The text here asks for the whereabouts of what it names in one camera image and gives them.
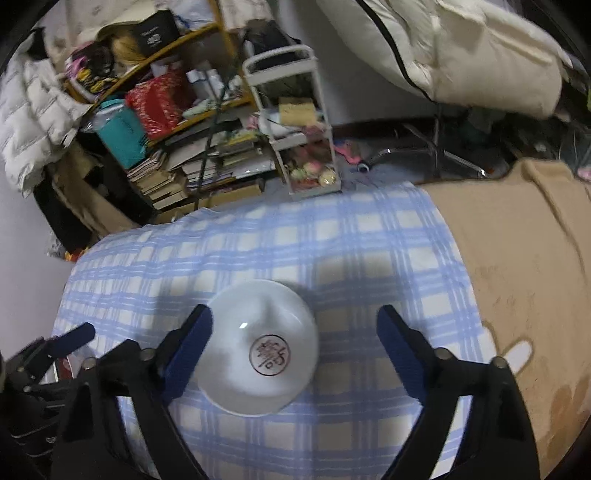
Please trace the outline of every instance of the beige blanket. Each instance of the beige blanket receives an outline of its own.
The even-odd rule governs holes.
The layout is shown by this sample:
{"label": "beige blanket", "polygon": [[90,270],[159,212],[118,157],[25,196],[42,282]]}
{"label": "beige blanket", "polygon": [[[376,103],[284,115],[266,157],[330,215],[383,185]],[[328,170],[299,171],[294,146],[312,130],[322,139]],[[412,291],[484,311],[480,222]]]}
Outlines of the beige blanket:
{"label": "beige blanket", "polygon": [[589,417],[591,189],[562,163],[424,187],[451,229],[498,352],[533,345],[517,375],[545,477]]}

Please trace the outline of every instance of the red bag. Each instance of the red bag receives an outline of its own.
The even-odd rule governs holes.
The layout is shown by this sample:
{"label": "red bag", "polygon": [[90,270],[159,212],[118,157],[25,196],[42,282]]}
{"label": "red bag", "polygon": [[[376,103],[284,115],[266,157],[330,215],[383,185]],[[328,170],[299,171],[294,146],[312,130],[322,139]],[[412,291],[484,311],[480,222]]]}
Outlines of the red bag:
{"label": "red bag", "polygon": [[180,70],[169,70],[140,83],[125,96],[125,103],[138,115],[150,140],[171,133],[192,102],[187,79]]}

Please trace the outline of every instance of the black box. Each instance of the black box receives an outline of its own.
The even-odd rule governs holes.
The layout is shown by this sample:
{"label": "black box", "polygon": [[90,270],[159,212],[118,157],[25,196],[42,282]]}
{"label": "black box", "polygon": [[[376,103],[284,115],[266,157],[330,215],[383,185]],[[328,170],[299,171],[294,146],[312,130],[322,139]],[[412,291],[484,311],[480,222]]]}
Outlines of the black box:
{"label": "black box", "polygon": [[133,28],[139,51],[149,57],[181,36],[170,10],[158,10]]}

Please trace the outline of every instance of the checkered tablecloth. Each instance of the checkered tablecloth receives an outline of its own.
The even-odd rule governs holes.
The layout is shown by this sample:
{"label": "checkered tablecloth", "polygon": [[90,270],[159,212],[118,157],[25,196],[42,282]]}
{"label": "checkered tablecloth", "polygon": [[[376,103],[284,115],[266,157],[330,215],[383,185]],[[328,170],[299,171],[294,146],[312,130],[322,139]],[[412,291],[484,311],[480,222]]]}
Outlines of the checkered tablecloth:
{"label": "checkered tablecloth", "polygon": [[[410,184],[231,213],[199,210],[112,235],[76,264],[55,332],[93,323],[97,356],[126,338],[155,346],[197,303],[251,278],[280,281],[303,297],[319,328],[320,360],[305,392],[260,418],[222,412],[192,379],[170,409],[212,479],[383,475],[420,411],[376,336],[384,304],[433,346],[482,360],[482,325],[457,246],[428,194]],[[129,405],[124,415],[149,468]],[[438,468],[449,468],[465,415],[460,408]]]}

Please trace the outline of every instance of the white wall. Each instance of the white wall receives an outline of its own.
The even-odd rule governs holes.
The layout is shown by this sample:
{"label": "white wall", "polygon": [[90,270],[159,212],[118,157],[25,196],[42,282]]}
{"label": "white wall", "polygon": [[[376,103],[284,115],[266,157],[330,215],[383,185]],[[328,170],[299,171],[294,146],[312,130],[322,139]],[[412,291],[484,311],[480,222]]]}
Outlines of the white wall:
{"label": "white wall", "polygon": [[316,52],[333,125],[433,113],[429,101],[394,86],[357,58],[314,0],[278,0],[272,6],[283,29]]}
{"label": "white wall", "polygon": [[72,265],[46,255],[50,228],[30,196],[0,170],[0,351],[4,358],[49,336]]}

